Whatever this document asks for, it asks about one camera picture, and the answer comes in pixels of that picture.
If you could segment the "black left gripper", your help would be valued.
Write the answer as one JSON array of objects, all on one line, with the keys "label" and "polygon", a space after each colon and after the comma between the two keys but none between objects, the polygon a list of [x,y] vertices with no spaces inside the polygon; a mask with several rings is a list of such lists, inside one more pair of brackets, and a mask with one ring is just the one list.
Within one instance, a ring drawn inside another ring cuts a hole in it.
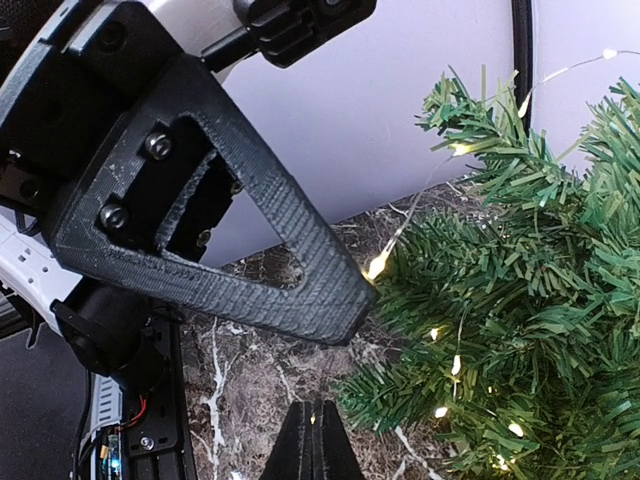
[{"label": "black left gripper", "polygon": [[97,177],[95,158],[170,61],[241,28],[228,1],[5,1],[1,204],[37,231]]}]

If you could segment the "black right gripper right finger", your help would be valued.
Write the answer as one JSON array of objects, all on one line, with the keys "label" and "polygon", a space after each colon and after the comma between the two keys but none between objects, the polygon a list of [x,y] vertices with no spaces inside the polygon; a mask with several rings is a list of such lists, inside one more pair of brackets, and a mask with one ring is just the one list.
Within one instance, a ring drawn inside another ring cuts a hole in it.
[{"label": "black right gripper right finger", "polygon": [[[281,289],[222,270],[212,248],[247,196],[303,270]],[[194,311],[344,345],[373,287],[299,184],[214,77],[179,55],[161,68],[47,228],[72,271]]]}]

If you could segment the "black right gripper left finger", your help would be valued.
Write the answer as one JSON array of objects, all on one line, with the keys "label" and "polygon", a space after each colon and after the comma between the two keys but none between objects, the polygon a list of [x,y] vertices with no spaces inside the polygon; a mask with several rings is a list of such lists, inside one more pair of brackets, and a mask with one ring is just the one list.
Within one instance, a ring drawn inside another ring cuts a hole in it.
[{"label": "black right gripper left finger", "polygon": [[364,475],[336,404],[331,400],[292,403],[260,477],[362,479]]}]

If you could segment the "small green christmas tree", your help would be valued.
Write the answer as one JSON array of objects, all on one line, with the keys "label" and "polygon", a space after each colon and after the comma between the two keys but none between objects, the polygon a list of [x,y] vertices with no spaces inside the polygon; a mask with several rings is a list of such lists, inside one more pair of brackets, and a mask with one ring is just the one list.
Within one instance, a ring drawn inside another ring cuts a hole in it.
[{"label": "small green christmas tree", "polygon": [[639,89],[590,108],[567,170],[523,124],[511,84],[491,99],[456,74],[418,125],[454,157],[493,220],[423,214],[377,278],[399,357],[338,384],[357,427],[435,423],[451,472],[473,479],[639,475]]}]

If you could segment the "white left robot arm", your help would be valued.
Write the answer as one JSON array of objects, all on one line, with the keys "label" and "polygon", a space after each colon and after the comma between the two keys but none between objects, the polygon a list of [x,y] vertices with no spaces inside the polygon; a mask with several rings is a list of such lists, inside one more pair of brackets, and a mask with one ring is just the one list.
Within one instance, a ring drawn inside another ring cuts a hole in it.
[{"label": "white left robot arm", "polygon": [[[367,18],[371,1],[237,1],[238,25],[185,52],[139,1],[1,5],[1,280],[53,328],[84,279],[329,345],[375,292],[218,74],[287,67]],[[246,193],[305,270],[281,290],[202,264]]]}]

